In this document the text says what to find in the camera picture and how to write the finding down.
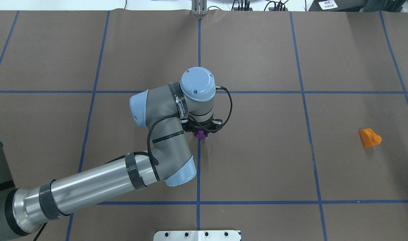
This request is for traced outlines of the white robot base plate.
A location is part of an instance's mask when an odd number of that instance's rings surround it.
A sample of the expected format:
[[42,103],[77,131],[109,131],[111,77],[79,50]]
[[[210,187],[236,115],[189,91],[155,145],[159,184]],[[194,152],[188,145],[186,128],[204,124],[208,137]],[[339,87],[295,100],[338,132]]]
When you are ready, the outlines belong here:
[[154,241],[241,241],[241,231],[237,230],[183,230],[158,231]]

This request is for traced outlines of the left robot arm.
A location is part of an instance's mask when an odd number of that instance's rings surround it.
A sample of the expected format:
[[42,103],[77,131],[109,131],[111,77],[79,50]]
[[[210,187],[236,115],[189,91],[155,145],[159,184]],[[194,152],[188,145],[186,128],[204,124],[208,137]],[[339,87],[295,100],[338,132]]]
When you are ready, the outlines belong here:
[[217,90],[227,91],[209,70],[193,67],[179,82],[137,93],[129,105],[135,123],[148,129],[146,151],[36,188],[16,188],[0,138],[0,241],[41,233],[48,222],[160,180],[170,187],[192,180],[197,170],[185,133],[216,133],[226,124],[213,118]]

